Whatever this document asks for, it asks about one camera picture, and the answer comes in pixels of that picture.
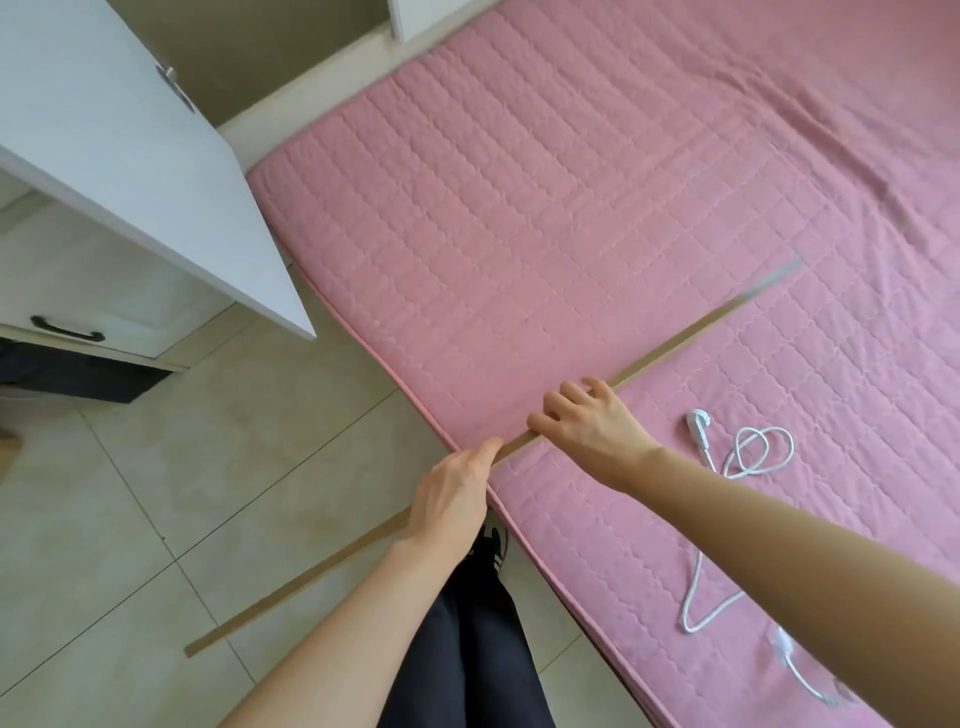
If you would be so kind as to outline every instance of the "quilted mattress cover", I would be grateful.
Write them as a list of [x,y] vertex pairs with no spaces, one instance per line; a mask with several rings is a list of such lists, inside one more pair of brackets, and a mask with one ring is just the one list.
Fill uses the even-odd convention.
[[[751,487],[960,580],[960,5],[507,0],[250,183],[316,292],[452,447],[524,428],[748,282],[804,266],[628,383],[787,427]],[[875,726],[776,662],[748,600],[677,627],[694,551],[539,442],[492,501],[656,722]],[[694,617],[734,589],[708,566]],[[816,667],[807,666],[813,678]]]

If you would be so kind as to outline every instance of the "beige floor tile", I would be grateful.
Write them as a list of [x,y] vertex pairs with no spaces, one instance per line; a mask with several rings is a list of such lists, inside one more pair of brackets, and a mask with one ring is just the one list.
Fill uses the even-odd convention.
[[261,680],[320,620],[352,592],[383,558],[396,537],[365,548],[298,595],[235,635],[230,643],[254,680]]
[[[383,558],[393,540],[385,539],[364,549],[230,638],[253,678],[260,680],[266,675],[352,592]],[[516,603],[534,663],[542,669],[577,638],[580,629],[521,549],[507,554],[501,576]]]
[[180,563],[214,617],[227,619],[408,506],[445,454],[394,392]]
[[540,674],[557,728],[644,728],[650,722],[586,637]]
[[132,404],[81,407],[183,554],[395,390],[315,297],[316,341],[265,319]]
[[174,344],[158,359],[165,364],[180,367],[196,366],[259,318],[242,303],[233,303]]
[[0,401],[0,425],[23,439],[0,483],[2,692],[172,559],[71,400]]
[[172,566],[0,697],[0,725],[213,728],[252,682],[226,644],[183,656],[211,626]]
[[580,627],[517,543],[510,543],[500,581],[514,598],[534,665],[542,670],[577,639]]

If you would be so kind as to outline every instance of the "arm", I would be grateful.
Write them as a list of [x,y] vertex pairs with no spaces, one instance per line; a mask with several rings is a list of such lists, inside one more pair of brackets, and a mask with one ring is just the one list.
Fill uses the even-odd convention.
[[483,523],[501,445],[456,452],[423,477],[403,538],[221,728],[376,725],[410,641]]
[[895,551],[659,445],[605,382],[571,382],[527,423],[670,522],[897,726],[960,725],[960,587]]

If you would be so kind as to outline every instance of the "dark pants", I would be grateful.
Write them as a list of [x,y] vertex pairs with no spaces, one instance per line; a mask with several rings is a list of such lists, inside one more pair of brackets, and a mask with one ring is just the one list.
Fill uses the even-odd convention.
[[379,728],[554,728],[514,601],[480,541],[423,619]]

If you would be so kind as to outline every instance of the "door handle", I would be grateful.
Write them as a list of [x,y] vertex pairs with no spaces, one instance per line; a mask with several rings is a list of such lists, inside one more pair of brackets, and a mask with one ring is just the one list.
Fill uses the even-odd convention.
[[83,339],[84,341],[103,341],[106,339],[100,331],[91,331],[90,333],[80,333],[79,331],[71,331],[68,328],[55,327],[49,321],[47,321],[46,316],[31,316],[30,323],[37,328],[41,328],[44,331],[53,331],[54,333],[61,333],[64,336],[72,336],[75,339]]
[[177,69],[172,65],[156,65],[156,72],[160,74],[160,78],[163,79],[171,90],[177,94],[177,98],[183,101],[183,104],[190,109],[190,113],[197,113],[197,110],[193,108],[193,104],[190,103],[190,99],[186,97],[186,94],[180,89],[180,85],[177,83]]

